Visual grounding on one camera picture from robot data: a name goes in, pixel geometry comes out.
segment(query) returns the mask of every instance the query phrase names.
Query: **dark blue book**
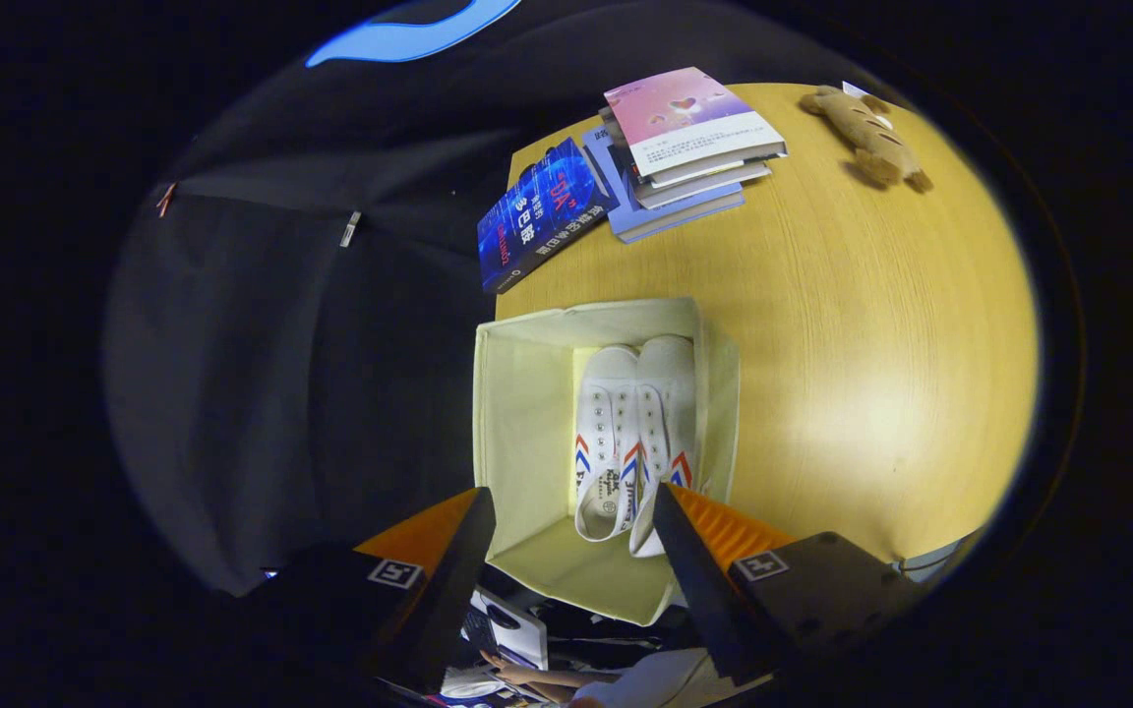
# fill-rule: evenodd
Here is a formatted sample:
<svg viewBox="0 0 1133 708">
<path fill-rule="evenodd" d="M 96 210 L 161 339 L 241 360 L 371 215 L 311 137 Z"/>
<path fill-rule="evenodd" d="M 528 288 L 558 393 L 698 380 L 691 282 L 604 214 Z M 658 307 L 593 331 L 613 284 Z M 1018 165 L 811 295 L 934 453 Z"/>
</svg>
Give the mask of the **dark blue book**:
<svg viewBox="0 0 1133 708">
<path fill-rule="evenodd" d="M 504 292 L 617 206 L 574 140 L 550 147 L 478 224 L 485 292 Z"/>
</svg>

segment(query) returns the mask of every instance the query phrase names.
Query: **wooden table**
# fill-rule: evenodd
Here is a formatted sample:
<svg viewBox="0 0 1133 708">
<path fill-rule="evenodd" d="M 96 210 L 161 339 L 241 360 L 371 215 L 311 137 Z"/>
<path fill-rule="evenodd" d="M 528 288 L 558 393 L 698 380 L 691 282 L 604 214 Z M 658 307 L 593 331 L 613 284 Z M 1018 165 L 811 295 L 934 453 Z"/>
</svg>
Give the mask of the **wooden table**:
<svg viewBox="0 0 1133 708">
<path fill-rule="evenodd" d="M 730 505 L 795 537 L 835 530 L 884 560 L 989 520 L 1029 435 L 1039 334 L 1025 264 L 988 188 L 895 108 L 935 189 L 878 189 L 796 106 L 799 85 L 733 91 L 790 156 L 746 205 L 633 245 L 595 228 L 497 297 L 497 318 L 581 301 L 696 297 L 742 355 Z M 559 130 L 513 155 L 510 184 Z"/>
</svg>

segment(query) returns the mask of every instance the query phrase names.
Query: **stuffed toy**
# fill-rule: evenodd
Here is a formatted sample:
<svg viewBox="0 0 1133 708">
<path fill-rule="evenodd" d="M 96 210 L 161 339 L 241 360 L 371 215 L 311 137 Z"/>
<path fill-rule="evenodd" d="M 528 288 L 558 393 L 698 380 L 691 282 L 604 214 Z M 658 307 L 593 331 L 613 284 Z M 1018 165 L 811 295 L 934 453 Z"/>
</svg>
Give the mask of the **stuffed toy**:
<svg viewBox="0 0 1133 708">
<path fill-rule="evenodd" d="M 864 95 L 859 100 L 833 86 L 819 86 L 816 93 L 803 95 L 799 104 L 815 116 L 828 116 L 833 127 L 854 143 L 854 157 L 869 178 L 880 184 L 908 180 L 917 191 L 935 188 L 912 148 L 877 120 L 876 113 L 891 112 L 880 99 Z"/>
</svg>

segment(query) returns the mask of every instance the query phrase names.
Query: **sneaker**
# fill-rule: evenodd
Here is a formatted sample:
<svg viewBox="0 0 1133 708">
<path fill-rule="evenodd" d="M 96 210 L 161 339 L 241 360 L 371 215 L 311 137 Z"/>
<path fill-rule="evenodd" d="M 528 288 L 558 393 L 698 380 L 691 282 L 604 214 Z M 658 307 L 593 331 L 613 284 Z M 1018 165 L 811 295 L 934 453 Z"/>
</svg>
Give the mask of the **sneaker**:
<svg viewBox="0 0 1133 708">
<path fill-rule="evenodd" d="M 653 530 L 653 503 L 658 485 L 670 480 L 693 488 L 697 430 L 693 342 L 683 336 L 656 336 L 646 342 L 637 362 L 637 417 L 644 450 L 641 503 L 637 507 L 629 551 L 637 558 L 662 555 Z"/>
<path fill-rule="evenodd" d="M 638 353 L 607 347 L 585 365 L 576 412 L 576 530 L 607 540 L 632 528 L 638 511 Z"/>
</svg>

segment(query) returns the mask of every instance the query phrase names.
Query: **fabric storage box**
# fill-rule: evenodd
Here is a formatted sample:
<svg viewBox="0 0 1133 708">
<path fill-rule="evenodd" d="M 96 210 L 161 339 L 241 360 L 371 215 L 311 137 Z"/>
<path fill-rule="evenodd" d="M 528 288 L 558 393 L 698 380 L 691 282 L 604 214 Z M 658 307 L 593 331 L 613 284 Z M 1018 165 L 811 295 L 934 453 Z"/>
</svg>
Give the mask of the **fabric storage box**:
<svg viewBox="0 0 1133 708">
<path fill-rule="evenodd" d="M 593 543 L 576 532 L 571 463 L 585 364 L 610 344 L 661 334 L 693 341 L 700 489 L 727 502 L 736 457 L 741 372 L 735 342 L 689 297 L 598 301 L 478 326 L 475 338 L 475 484 L 491 488 L 487 562 L 540 595 L 598 615 L 649 624 L 675 592 L 664 555 L 632 558 L 627 534 Z"/>
</svg>

